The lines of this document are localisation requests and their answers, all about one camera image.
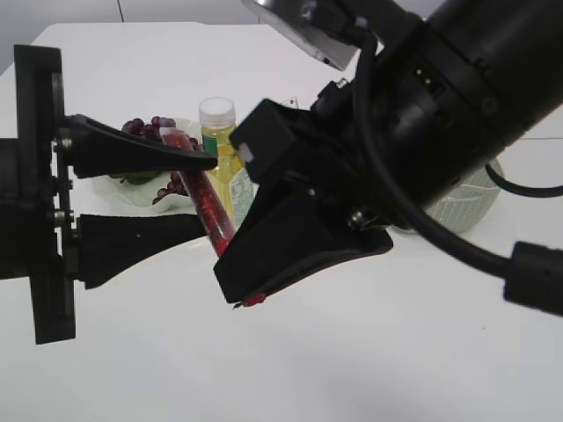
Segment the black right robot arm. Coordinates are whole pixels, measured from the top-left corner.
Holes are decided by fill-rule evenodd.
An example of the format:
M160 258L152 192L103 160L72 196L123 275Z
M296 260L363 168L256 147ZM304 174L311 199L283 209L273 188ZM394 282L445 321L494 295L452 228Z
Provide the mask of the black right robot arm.
M440 227L426 210L562 103L559 1L446 1L420 18L392 1L250 2L272 26L354 79L309 110L265 99L231 135L259 187L215 265L225 300L261 302L330 266L383 254L389 226L505 280L505 298L555 309L560 254L519 243L510 258Z

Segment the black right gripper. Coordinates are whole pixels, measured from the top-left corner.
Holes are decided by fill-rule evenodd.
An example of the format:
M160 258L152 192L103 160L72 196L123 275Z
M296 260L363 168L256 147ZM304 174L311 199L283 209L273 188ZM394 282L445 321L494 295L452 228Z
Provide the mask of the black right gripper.
M427 208L500 154L501 136L479 111L479 94L468 92L485 89L475 70L429 23L410 25L400 36L370 68L369 124L396 182ZM287 173L314 182L329 171L346 173L356 204L406 225L367 168L356 133L355 86L355 80L330 82L313 114L265 98L230 135L260 186L214 267L226 302L275 295L331 266L392 249L385 229L351 229L338 208L324 206L308 189L275 183Z

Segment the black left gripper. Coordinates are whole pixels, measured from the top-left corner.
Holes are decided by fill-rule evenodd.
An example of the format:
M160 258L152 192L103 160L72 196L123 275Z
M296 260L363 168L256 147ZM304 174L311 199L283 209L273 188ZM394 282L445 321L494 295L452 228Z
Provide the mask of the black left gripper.
M13 52L17 135L1 141L1 277L29 280L35 342L45 345L76 336L74 285L57 249L56 231L70 228L69 177L52 172L60 123L63 161L78 178L207 171L217 159L82 114L65 117L60 49L17 45ZM147 258L204 236L196 215L81 215L76 276L87 289L101 287Z

